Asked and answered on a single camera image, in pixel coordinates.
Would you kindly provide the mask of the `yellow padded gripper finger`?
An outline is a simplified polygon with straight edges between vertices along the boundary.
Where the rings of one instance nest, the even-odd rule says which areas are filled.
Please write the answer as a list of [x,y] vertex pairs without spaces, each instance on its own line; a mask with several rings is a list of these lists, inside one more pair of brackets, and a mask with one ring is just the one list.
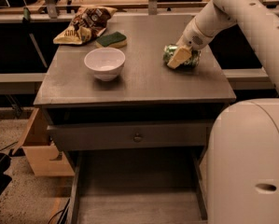
[[182,63],[188,61],[192,56],[192,47],[180,46],[178,47],[173,56],[169,59],[167,65],[170,68],[176,69]]

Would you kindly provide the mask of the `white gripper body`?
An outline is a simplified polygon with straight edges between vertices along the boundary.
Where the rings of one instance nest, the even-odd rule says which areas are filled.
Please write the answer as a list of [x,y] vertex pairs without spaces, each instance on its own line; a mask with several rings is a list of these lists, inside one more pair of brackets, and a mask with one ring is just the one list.
[[195,16],[186,26],[176,42],[178,46],[189,46],[194,50],[203,49],[214,39],[214,20]]

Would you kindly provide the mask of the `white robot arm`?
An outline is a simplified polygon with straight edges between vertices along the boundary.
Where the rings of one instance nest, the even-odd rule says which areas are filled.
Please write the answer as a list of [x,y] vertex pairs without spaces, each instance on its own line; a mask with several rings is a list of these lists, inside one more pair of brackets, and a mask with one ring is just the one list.
[[216,119],[207,148],[207,223],[279,224],[279,17],[262,0],[210,0],[178,42],[203,49],[232,25],[261,67],[227,71],[231,86],[278,95],[231,105]]

